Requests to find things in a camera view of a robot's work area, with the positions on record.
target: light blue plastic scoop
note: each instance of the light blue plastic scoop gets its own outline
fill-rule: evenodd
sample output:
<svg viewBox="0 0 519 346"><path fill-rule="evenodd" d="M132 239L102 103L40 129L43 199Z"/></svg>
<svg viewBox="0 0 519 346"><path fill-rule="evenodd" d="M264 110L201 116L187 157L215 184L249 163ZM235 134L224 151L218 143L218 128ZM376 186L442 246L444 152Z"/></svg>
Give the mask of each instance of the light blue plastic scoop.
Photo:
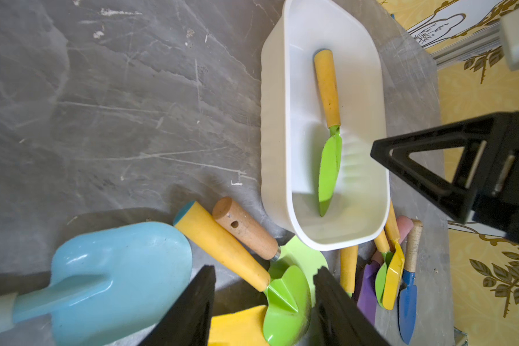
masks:
<svg viewBox="0 0 519 346"><path fill-rule="evenodd" d="M159 322L191 270L190 244L173 226L83 234L57 249L49 287L0 296L0 332L50 313L58 346L108 344Z"/></svg>

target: yellow plastic handle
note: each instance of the yellow plastic handle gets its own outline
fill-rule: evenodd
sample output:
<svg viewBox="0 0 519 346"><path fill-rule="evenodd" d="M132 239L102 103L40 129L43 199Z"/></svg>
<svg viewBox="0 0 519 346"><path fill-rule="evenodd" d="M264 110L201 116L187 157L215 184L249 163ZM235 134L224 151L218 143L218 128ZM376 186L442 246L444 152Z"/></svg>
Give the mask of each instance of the yellow plastic handle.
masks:
<svg viewBox="0 0 519 346"><path fill-rule="evenodd" d="M400 231L398 230L398 223L396 222L396 214L394 213L394 205L392 200L390 201L390 209L388 211L388 218L386 219L385 231L388 239L390 240L390 249L396 250L394 245L400 241Z"/></svg>
<svg viewBox="0 0 519 346"><path fill-rule="evenodd" d="M269 273L198 202L184 215L177 215L173 226L259 292L266 290L271 281Z"/></svg>
<svg viewBox="0 0 519 346"><path fill-rule="evenodd" d="M340 250L340 286L351 296L356 286L359 245Z"/></svg>
<svg viewBox="0 0 519 346"><path fill-rule="evenodd" d="M315 55L313 60L315 62L319 93L321 94L323 108L325 109L327 127L340 125L338 89L336 87L336 72L332 52L329 49L323 49Z"/></svg>
<svg viewBox="0 0 519 346"><path fill-rule="evenodd" d="M375 246L377 246L377 250L381 253L387 253L390 251L390 246L388 244L388 239L386 238L386 234L384 231L381 231L377 238L373 239L375 242Z"/></svg>

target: white container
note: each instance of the white container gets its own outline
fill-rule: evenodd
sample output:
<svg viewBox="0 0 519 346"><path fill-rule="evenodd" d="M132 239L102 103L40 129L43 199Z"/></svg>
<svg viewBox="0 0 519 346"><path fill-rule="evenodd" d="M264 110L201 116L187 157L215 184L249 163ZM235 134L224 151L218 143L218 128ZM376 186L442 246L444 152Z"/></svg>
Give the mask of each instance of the white container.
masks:
<svg viewBox="0 0 519 346"><path fill-rule="evenodd" d="M319 216L319 163L329 138L314 54L334 54L343 152L328 212ZM370 157L386 137L379 54L363 25L331 0L287 0L263 45L261 194L269 217L321 251L374 239L390 203L388 170Z"/></svg>

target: yellow wallpaper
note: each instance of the yellow wallpaper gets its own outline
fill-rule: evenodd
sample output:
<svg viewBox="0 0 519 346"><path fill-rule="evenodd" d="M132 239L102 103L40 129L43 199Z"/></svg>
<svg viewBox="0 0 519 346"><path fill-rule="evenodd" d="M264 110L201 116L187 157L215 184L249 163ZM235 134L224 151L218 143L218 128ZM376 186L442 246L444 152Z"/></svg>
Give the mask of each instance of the yellow wallpaper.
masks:
<svg viewBox="0 0 519 346"><path fill-rule="evenodd" d="M464 63L438 72L442 123L465 120L497 111L519 111L519 70L511 72L505 59L476 72L464 70ZM462 149L444 151L446 179L453 178Z"/></svg>
<svg viewBox="0 0 519 346"><path fill-rule="evenodd" d="M423 19L431 16L437 8L442 6L443 0L378 0L381 6L387 10L388 13L394 14L394 19L404 27L405 30L410 29L415 24ZM484 27L475 28L467 33L465 36L447 39L439 44L427 48L427 52L432 53L455 42L469 37L477 31L484 29Z"/></svg>
<svg viewBox="0 0 519 346"><path fill-rule="evenodd" d="M387 12L394 14L394 19L408 30L431 16L443 0L379 0L379 3Z"/></svg>
<svg viewBox="0 0 519 346"><path fill-rule="evenodd" d="M471 36L479 30L482 30L497 22L501 16L504 16L513 10L519 8L519 0L502 0L497 2L494 0L378 0L381 6L387 10L390 14L394 15L396 21L401 24L404 29L409 30L417 23L432 16L435 11L446 11L450 10L452 13L463 13L468 18L475 19L475 22L471 22L471 19L467 19L470 23L471 28L462 28L457 34L463 34L456 38L446 39L436 45L427 48L429 53L441 50L449 45L454 44L466 37Z"/></svg>
<svg viewBox="0 0 519 346"><path fill-rule="evenodd" d="M449 235L455 327L471 346L519 346L519 246L451 229Z"/></svg>

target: gray marble surface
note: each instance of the gray marble surface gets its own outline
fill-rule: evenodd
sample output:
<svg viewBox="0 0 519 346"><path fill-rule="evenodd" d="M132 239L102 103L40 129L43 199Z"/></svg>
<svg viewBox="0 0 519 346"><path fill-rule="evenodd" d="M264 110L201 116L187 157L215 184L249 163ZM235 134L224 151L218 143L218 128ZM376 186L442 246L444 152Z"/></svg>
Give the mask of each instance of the gray marble surface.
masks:
<svg viewBox="0 0 519 346"><path fill-rule="evenodd" d="M373 37L388 135L440 122L436 65L374 0L337 0ZM260 52L281 0L0 1L0 294L45 287L58 246L233 196L277 238L260 197ZM443 157L419 158L436 172ZM421 219L412 345L453 344L445 218L391 177L397 214ZM216 264L215 314L263 302ZM365 265L372 244L360 248ZM338 276L338 253L325 253ZM377 328L402 345L396 310ZM117 344L135 344L145 331ZM47 316L0 345L54 345Z"/></svg>

